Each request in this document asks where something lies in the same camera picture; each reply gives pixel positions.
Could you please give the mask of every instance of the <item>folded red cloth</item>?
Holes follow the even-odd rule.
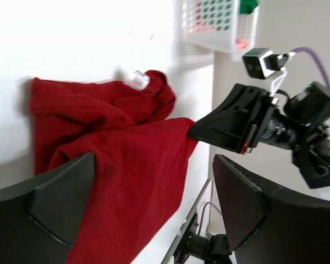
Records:
[[[129,264],[178,209],[194,122],[164,120],[175,96],[164,74],[148,71],[149,86],[120,81],[81,84],[34,79],[36,174],[84,153],[96,175],[68,264]]]

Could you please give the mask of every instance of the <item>green object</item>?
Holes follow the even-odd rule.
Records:
[[[252,14],[258,5],[258,0],[241,0],[240,14]]]

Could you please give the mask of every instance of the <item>red towel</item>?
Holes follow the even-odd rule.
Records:
[[[178,209],[194,122],[164,120],[175,96],[166,77],[148,71],[142,91],[120,81],[80,84],[34,79],[36,174],[83,153],[96,175],[68,264],[129,264]]]

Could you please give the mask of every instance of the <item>table surface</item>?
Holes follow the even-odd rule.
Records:
[[[0,1],[0,189],[33,176],[33,77],[100,82],[164,71],[177,94],[171,117],[211,110],[213,53],[182,41],[182,2]],[[209,146],[189,162],[183,201],[134,264],[160,263],[207,179]]]

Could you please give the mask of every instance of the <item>plastic basket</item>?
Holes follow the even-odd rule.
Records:
[[[232,54],[239,60],[254,47],[259,8],[239,14],[240,0],[184,0],[188,43]]]

